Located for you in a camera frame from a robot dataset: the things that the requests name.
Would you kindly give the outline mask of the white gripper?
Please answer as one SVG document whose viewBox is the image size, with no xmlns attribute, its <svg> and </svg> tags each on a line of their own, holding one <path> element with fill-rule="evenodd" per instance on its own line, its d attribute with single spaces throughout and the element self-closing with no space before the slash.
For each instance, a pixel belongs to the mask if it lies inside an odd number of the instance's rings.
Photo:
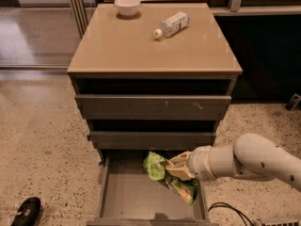
<svg viewBox="0 0 301 226">
<path fill-rule="evenodd" d="M 180 178 L 183 181 L 188 181 L 193 178 L 202 182 L 214 181 L 216 177 L 211 169 L 209 155 L 212 146 L 197 147 L 193 152 L 183 152 L 170 159 L 173 164 L 179 164 L 188 160 L 186 164 L 167 165 L 166 170 L 174 177 Z"/>
</svg>

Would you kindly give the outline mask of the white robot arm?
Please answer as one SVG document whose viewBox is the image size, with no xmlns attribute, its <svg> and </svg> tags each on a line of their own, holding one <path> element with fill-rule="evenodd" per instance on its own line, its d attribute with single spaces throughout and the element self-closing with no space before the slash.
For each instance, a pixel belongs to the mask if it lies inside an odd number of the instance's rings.
<svg viewBox="0 0 301 226">
<path fill-rule="evenodd" d="M 166 163 L 166 170 L 184 181 L 221 177 L 249 181 L 280 181 L 301 191 L 301 160 L 257 134 L 243 134 L 228 146 L 201 146 Z"/>
</svg>

